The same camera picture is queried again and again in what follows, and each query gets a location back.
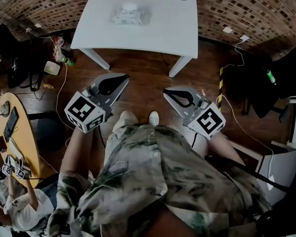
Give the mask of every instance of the yellow black striped pole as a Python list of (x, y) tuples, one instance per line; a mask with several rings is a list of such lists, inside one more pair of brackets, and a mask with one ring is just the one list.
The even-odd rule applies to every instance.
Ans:
[(221, 101), (222, 101), (222, 73), (223, 73), (223, 68), (219, 70), (219, 97), (218, 97), (218, 109), (221, 112)]

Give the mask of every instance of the white cable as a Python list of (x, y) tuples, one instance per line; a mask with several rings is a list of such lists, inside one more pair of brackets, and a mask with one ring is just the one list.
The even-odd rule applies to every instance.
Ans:
[(70, 137), (69, 139), (67, 139), (67, 141), (65, 142), (65, 146), (68, 147), (67, 143), (68, 143), (68, 140), (70, 140), (72, 137)]
[[(64, 84), (65, 84), (65, 81), (67, 80), (68, 66), (67, 66), (66, 64), (65, 64), (65, 66), (66, 66), (65, 78), (64, 78), (64, 82), (63, 82), (63, 84), (62, 84), (62, 87), (60, 88), (60, 90), (59, 90), (59, 92), (58, 92), (58, 95), (57, 95), (57, 103), (56, 103), (56, 106), (55, 106), (55, 109), (56, 109), (57, 113), (58, 113), (58, 100), (59, 100), (59, 94), (60, 94), (60, 92), (61, 92), (61, 90), (62, 90), (62, 88), (63, 88), (63, 86), (64, 86)], [(67, 125), (65, 122), (63, 122), (63, 120), (62, 120), (62, 118), (60, 117), (60, 114), (59, 114), (59, 113), (58, 113), (58, 116), (59, 116), (60, 120), (62, 121), (62, 123), (64, 123), (68, 128), (74, 130), (74, 128), (70, 127), (70, 126)]]
[[(230, 108), (231, 108), (231, 112), (232, 112), (233, 118), (235, 119), (236, 123), (240, 126), (240, 128), (241, 128), (241, 129), (242, 129), (247, 135), (249, 135), (249, 134), (248, 134), (248, 133), (242, 128), (242, 126), (239, 124), (239, 122), (237, 121), (236, 116), (235, 116), (235, 113), (234, 113), (234, 111), (233, 111), (233, 109), (232, 109), (232, 106), (231, 106), (231, 104), (229, 103), (228, 99), (227, 99), (224, 95), (222, 95), (222, 94), (221, 94), (220, 96), (223, 96), (223, 97), (226, 99), (227, 103), (229, 104), (229, 106), (230, 106)], [(268, 170), (267, 170), (267, 177), (268, 177), (268, 179), (270, 179), (271, 164), (272, 164), (272, 161), (273, 161), (274, 152), (273, 152), (272, 149), (270, 149), (268, 146), (266, 146), (265, 144), (263, 144), (263, 143), (260, 142), (259, 140), (255, 139), (255, 138), (252, 137), (251, 135), (249, 135), (249, 136), (250, 136), (252, 139), (254, 139), (255, 141), (258, 141), (261, 145), (263, 145), (264, 147), (266, 147), (267, 149), (269, 149), (269, 150), (272, 152), (272, 156), (271, 156), (271, 158), (270, 158), (270, 161), (268, 162)]]
[(48, 38), (50, 38), (50, 39), (52, 40), (53, 44), (54, 44), (54, 41), (53, 41), (53, 39), (51, 38), (51, 36), (48, 36), (48, 37), (39, 37), (39, 36), (33, 34), (32, 32), (28, 32), (28, 33), (32, 34), (32, 35), (35, 36), (35, 37), (41, 38), (41, 39), (48, 39)]
[(55, 172), (59, 173), (58, 171), (56, 171), (45, 159), (43, 159), (45, 163), (47, 163)]
[[(235, 51), (236, 51), (237, 53), (240, 53), (240, 52), (237, 50), (237, 45), (239, 45), (239, 44), (241, 44), (241, 43), (243, 43), (243, 42), (244, 42), (244, 41), (242, 41), (242, 42), (240, 42), (240, 43), (237, 43), (237, 44), (235, 45)], [(241, 66), (244, 66), (244, 65), (245, 65), (245, 61), (244, 61), (244, 59), (243, 59), (242, 53), (240, 53), (240, 55), (241, 55), (242, 62), (243, 62), (242, 65), (237, 65), (237, 66), (235, 66), (235, 65), (233, 65), (233, 64), (228, 64), (227, 66), (223, 67), (223, 69), (227, 68), (228, 66), (234, 66), (234, 67), (241, 67)]]

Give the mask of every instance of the brick wall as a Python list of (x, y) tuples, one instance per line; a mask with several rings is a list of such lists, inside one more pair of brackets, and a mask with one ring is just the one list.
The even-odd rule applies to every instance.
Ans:
[[(87, 0), (0, 0), (0, 24), (19, 40), (24, 29), (40, 23), (37, 34), (75, 28)], [(250, 40), (241, 48), (273, 57), (296, 46), (296, 0), (198, 0), (199, 35), (235, 44), (243, 34)], [(234, 31), (221, 30), (229, 26)]]

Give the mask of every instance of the yellow round table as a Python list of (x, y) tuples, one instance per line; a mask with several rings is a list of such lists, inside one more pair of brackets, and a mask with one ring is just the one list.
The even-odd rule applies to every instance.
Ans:
[[(9, 92), (5, 93), (0, 99), (0, 106), (6, 101), (8, 101), (10, 105), (9, 115), (11, 113), (11, 110), (14, 107), (16, 107), (16, 110), (19, 115), (19, 119), (15, 125), (15, 129), (11, 135), (11, 138), (15, 141), (25, 161), (30, 165), (30, 169), (32, 173), (31, 178), (40, 178), (41, 165), (40, 165), (39, 151), (37, 148), (34, 132), (33, 132), (28, 114), (25, 110), (25, 107), (23, 106), (19, 98), (13, 93), (9, 93)], [(8, 117), (5, 117), (5, 118), (3, 116), (0, 116), (0, 136), (3, 136), (3, 138), (4, 138), (4, 135), (3, 135), (4, 129), (9, 119), (9, 115)], [(6, 152), (1, 154), (3, 160), (5, 161), (5, 158), (7, 155), (11, 155), (15, 159), (17, 159), (16, 155), (9, 148), (9, 144), (7, 142), (6, 142), (6, 145), (7, 145)], [(14, 172), (13, 172), (13, 176), (19, 183), (21, 183), (22, 185), (25, 185), (25, 180), (18, 179)], [(39, 180), (30, 180), (30, 182), (34, 188), (39, 183)]]

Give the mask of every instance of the white sneaker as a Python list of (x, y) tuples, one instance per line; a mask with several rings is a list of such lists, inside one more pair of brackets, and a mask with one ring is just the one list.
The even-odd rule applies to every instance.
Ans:
[(159, 124), (159, 120), (159, 114), (156, 111), (150, 113), (149, 124), (156, 126)]

